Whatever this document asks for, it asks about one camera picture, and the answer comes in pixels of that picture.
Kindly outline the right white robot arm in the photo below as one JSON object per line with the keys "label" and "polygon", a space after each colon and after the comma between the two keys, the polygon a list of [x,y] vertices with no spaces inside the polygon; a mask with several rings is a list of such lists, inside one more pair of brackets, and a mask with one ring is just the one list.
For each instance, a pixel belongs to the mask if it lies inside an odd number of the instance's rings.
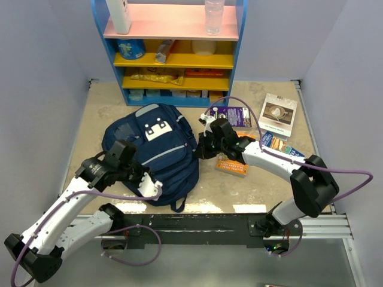
{"label": "right white robot arm", "polygon": [[225,154],[229,160],[259,167],[291,184],[292,198],[278,203],[256,222],[264,237],[281,234],[301,217],[316,218],[339,193],[338,184],[319,156],[304,158],[262,147],[253,138],[238,136],[224,118],[202,114],[199,121],[204,130],[194,152],[197,158],[207,160]]}

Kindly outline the blue Treehouse book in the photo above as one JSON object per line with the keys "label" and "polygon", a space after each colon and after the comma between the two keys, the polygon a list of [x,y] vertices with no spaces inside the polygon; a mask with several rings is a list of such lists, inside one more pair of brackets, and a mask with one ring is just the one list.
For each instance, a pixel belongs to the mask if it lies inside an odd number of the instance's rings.
{"label": "blue Treehouse book", "polygon": [[273,135],[271,132],[262,134],[261,143],[263,146],[282,152],[287,155],[304,157],[305,155],[288,145],[286,141]]}

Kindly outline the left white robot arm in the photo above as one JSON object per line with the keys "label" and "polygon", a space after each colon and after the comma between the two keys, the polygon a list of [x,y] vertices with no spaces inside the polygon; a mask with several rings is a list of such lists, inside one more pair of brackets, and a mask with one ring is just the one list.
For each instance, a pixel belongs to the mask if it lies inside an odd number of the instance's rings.
{"label": "left white robot arm", "polygon": [[117,140],[108,151],[84,160],[66,190],[53,205],[22,234],[10,234],[4,244],[16,262],[33,280],[43,283],[60,268],[68,255],[101,234],[118,234],[124,227],[124,215],[111,204],[101,206],[90,218],[76,226],[71,222],[92,200],[106,197],[104,190],[116,182],[137,187],[137,200],[156,200],[162,183],[152,177],[134,155],[136,147]]}

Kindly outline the navy blue student backpack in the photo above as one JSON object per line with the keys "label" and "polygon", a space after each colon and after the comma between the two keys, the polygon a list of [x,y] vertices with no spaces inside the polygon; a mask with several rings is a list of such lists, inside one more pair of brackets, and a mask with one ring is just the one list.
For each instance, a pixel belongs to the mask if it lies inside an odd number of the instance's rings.
{"label": "navy blue student backpack", "polygon": [[189,122],[173,105],[152,103],[113,122],[105,131],[101,147],[108,151],[124,139],[137,148],[135,159],[149,167],[162,185],[153,206],[170,206],[180,213],[189,192],[199,180],[197,142]]}

